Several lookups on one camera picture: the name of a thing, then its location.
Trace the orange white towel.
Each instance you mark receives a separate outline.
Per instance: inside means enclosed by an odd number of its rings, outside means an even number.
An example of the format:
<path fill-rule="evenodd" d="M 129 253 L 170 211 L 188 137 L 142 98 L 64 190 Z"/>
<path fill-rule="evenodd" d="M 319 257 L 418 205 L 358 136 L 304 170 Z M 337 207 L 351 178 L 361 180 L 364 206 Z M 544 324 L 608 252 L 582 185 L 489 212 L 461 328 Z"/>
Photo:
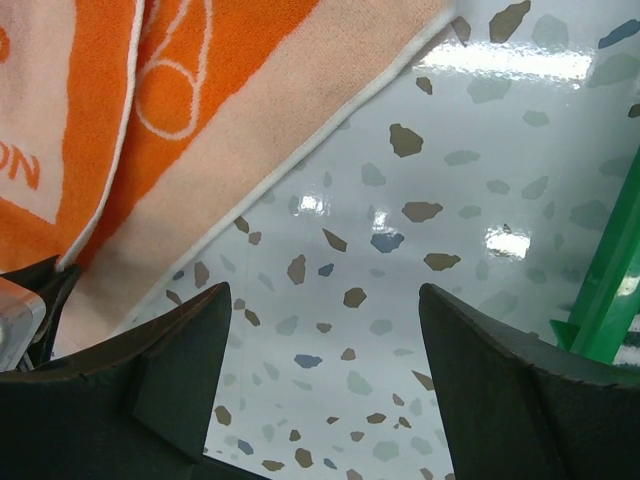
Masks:
<path fill-rule="evenodd" d="M 453 19 L 451 1 L 5 1 L 1 270 L 84 273 L 83 349 Z"/>

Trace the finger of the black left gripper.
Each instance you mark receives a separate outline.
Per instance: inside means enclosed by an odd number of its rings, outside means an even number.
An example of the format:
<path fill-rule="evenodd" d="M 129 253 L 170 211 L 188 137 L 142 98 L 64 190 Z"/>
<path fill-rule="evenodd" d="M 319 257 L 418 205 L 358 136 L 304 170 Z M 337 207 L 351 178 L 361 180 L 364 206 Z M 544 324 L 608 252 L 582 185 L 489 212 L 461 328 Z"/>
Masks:
<path fill-rule="evenodd" d="M 32 363 L 46 363 L 52 357 L 62 310 L 82 269 L 73 264 L 63 271 L 57 271 L 54 263 L 39 263 L 37 268 L 35 292 L 44 300 L 46 313 L 29 346 L 29 358 Z"/>
<path fill-rule="evenodd" d="M 58 303 L 60 285 L 55 267 L 58 256 L 52 256 L 25 268 L 1 274 L 6 279 L 40 296 L 48 310 Z"/>

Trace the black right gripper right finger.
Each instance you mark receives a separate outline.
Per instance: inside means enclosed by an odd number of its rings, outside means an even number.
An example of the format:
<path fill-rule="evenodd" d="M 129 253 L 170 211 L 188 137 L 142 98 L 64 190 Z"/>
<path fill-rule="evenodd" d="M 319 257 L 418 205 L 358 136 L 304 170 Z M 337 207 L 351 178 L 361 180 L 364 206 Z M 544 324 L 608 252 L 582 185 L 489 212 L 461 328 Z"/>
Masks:
<path fill-rule="evenodd" d="M 552 346 L 433 284 L 419 317 L 458 479 L 636 479 L 639 374 Z"/>

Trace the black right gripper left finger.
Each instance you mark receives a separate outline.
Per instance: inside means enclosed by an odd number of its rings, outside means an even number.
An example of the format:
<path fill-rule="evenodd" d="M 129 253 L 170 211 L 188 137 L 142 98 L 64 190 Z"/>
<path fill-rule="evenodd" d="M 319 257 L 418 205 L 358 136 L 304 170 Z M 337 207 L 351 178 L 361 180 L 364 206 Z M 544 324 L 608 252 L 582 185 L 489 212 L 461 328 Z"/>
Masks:
<path fill-rule="evenodd" d="M 31 372 L 1 377 L 5 479 L 187 479 L 201 462 L 231 321 L 219 283 Z"/>

